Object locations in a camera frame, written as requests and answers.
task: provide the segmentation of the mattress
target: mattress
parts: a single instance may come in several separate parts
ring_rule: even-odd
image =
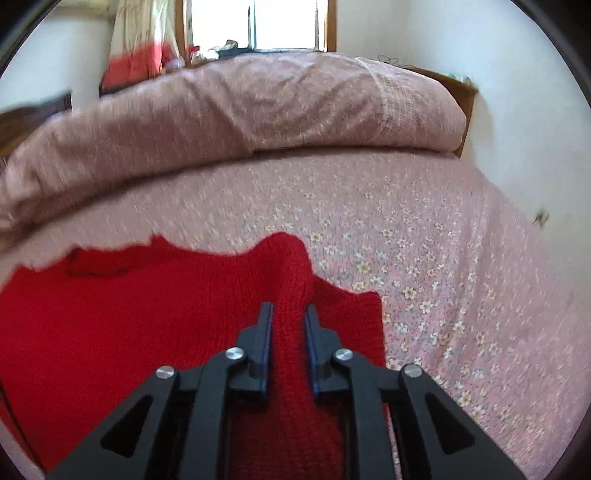
[[[591,332],[548,274],[538,232],[449,154],[308,148],[142,181],[38,228],[2,254],[0,280],[76,245],[157,233],[239,252],[277,231],[306,243],[319,276],[381,295],[388,368],[421,365],[529,479],[546,476],[591,401]]]

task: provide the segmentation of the window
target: window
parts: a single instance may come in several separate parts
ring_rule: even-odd
[[[187,42],[201,50],[226,40],[258,50],[326,50],[330,1],[191,0]]]

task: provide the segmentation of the triangular cutout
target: triangular cutout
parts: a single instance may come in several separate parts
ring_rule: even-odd
[[[475,439],[472,434],[443,406],[435,395],[428,393],[425,401],[437,432],[437,438],[446,455],[474,445]]]
[[[148,417],[153,398],[142,397],[127,413],[111,428],[100,441],[100,446],[126,458],[131,458],[138,444],[139,436]]]

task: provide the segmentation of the red knit fabric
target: red knit fabric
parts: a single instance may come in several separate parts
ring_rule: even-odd
[[[195,367],[232,346],[263,301],[275,304],[269,407],[238,415],[232,478],[340,478],[337,419],[313,403],[308,384],[303,313],[314,303],[343,345],[383,365],[381,302],[315,277],[305,246],[284,233],[236,256],[156,237],[147,247],[76,249],[43,271],[18,269],[0,294],[0,378],[43,468],[158,366]]]

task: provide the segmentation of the wooden headboard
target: wooden headboard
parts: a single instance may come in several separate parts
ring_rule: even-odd
[[[470,82],[470,80],[461,82],[455,78],[442,75],[441,73],[432,72],[431,70],[420,69],[412,65],[400,65],[401,68],[411,70],[412,72],[420,73],[425,77],[432,78],[441,83],[452,97],[455,98],[457,104],[462,109],[462,112],[466,115],[466,130],[464,130],[464,136],[462,137],[462,144],[454,152],[458,157],[462,156],[464,150],[464,143],[468,134],[468,128],[470,127],[470,119],[472,118],[472,108],[474,107],[474,99],[478,93],[476,86]]]
[[[23,106],[0,113],[0,158],[12,151],[54,113],[72,108],[70,92],[37,105]]]

